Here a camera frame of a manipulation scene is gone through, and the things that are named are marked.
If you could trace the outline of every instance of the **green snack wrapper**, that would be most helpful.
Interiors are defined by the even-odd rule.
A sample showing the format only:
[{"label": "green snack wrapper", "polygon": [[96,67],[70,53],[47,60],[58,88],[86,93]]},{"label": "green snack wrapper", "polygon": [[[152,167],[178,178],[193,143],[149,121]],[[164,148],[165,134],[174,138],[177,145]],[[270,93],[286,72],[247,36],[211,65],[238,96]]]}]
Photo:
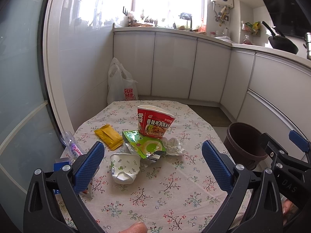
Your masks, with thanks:
[{"label": "green snack wrapper", "polygon": [[156,162],[166,151],[160,139],[144,136],[138,130],[124,131],[122,136],[124,142],[130,145],[130,152],[138,154],[142,159]]}]

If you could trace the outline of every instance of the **glass door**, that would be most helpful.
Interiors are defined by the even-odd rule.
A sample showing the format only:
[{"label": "glass door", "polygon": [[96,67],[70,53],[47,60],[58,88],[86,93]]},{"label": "glass door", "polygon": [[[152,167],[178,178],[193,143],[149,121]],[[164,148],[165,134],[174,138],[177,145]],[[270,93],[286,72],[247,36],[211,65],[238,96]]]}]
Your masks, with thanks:
[{"label": "glass door", "polygon": [[47,0],[10,0],[0,11],[0,203],[23,231],[24,202],[37,168],[63,152],[42,64]]}]

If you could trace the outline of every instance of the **yellow sauce packet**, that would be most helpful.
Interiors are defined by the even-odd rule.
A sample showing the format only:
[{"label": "yellow sauce packet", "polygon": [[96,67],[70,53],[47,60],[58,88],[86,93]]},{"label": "yellow sauce packet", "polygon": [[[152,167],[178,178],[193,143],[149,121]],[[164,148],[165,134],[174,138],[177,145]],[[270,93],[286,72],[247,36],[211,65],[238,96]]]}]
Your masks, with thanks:
[{"label": "yellow sauce packet", "polygon": [[121,135],[116,132],[110,124],[106,124],[94,132],[105,144],[107,144],[111,151],[114,151],[123,144]]}]

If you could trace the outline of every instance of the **floral tablecloth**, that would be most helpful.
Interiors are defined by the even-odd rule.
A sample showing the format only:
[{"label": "floral tablecloth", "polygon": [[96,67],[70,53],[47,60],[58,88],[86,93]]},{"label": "floral tablecloth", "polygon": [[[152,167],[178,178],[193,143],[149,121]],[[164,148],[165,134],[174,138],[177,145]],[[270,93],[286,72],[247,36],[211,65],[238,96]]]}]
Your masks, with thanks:
[{"label": "floral tablecloth", "polygon": [[[113,152],[106,147],[105,157],[93,180],[94,197],[81,196],[81,199],[108,233],[122,231],[138,221],[144,222],[151,233],[200,232],[227,195],[219,188],[202,156],[202,143],[210,139],[221,153],[228,154],[228,151],[211,125],[187,105],[172,101],[113,102],[83,123],[74,137],[88,151],[100,141],[94,130],[107,123],[120,134],[124,130],[135,130],[137,106],[142,104],[158,106],[175,115],[176,120],[164,136],[178,138],[186,153],[162,156],[149,167],[141,167],[133,184],[121,185],[112,179],[110,155],[129,151],[124,144]],[[67,149],[62,156],[69,156]],[[244,213],[249,197],[248,191],[237,221]],[[67,224],[75,227],[61,195],[57,195],[57,199]]]}]

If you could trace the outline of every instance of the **kitchen cabinet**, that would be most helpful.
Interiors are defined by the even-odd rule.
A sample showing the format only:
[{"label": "kitchen cabinet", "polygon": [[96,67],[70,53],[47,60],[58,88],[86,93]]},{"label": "kitchen cabinet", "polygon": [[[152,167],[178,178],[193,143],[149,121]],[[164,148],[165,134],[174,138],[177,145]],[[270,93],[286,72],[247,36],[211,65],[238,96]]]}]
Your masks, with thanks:
[{"label": "kitchen cabinet", "polygon": [[176,34],[156,34],[152,74],[152,96],[189,96],[197,40]]},{"label": "kitchen cabinet", "polygon": [[114,57],[138,82],[139,95],[151,95],[154,43],[154,32],[116,32],[114,35]]},{"label": "kitchen cabinet", "polygon": [[189,99],[220,102],[230,52],[229,47],[198,41]]},{"label": "kitchen cabinet", "polygon": [[237,119],[249,80],[251,78],[255,53],[232,50],[229,69],[220,103]]},{"label": "kitchen cabinet", "polygon": [[[288,138],[289,132],[291,130],[299,132],[298,128],[284,114],[256,93],[250,90],[246,93],[237,121],[248,123],[262,133],[268,133],[290,156],[297,159],[303,158],[304,153]],[[268,157],[266,162],[270,166],[271,159]]]},{"label": "kitchen cabinet", "polygon": [[284,113],[311,139],[311,71],[276,56],[256,54],[249,88]]}]

